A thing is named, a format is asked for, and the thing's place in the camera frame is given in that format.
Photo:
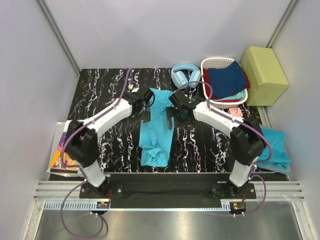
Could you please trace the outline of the turquoise t-shirt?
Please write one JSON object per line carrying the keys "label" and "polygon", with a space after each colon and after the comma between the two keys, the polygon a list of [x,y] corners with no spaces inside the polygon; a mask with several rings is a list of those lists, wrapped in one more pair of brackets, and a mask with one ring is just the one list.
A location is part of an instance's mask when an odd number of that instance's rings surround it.
{"label": "turquoise t-shirt", "polygon": [[150,121],[140,124],[139,147],[142,166],[165,168],[169,164],[174,130],[168,128],[167,108],[173,106],[170,90],[152,88],[154,103],[150,107]]}

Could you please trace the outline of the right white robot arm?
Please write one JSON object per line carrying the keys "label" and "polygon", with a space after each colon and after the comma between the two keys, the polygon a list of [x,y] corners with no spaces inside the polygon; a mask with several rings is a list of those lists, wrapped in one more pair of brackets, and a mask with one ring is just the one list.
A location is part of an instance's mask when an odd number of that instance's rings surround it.
{"label": "right white robot arm", "polygon": [[234,164],[225,188],[230,197],[239,198],[244,194],[255,164],[267,146],[259,122],[254,117],[235,117],[198,97],[189,99],[180,90],[169,100],[173,105],[166,109],[169,129],[173,127],[172,120],[176,125],[192,125],[198,121],[229,137]]}

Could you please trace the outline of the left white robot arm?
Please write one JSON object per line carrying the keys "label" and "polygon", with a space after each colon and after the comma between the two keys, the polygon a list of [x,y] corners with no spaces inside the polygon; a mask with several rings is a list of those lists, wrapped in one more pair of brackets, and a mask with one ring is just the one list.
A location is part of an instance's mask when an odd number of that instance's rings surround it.
{"label": "left white robot arm", "polygon": [[126,118],[142,115],[143,122],[149,122],[151,106],[155,95],[149,88],[126,92],[105,109],[92,117],[83,120],[72,120],[65,123],[66,137],[61,157],[66,153],[76,161],[79,170],[90,187],[90,192],[97,198],[108,193],[108,180],[98,164],[99,139],[111,127]]}

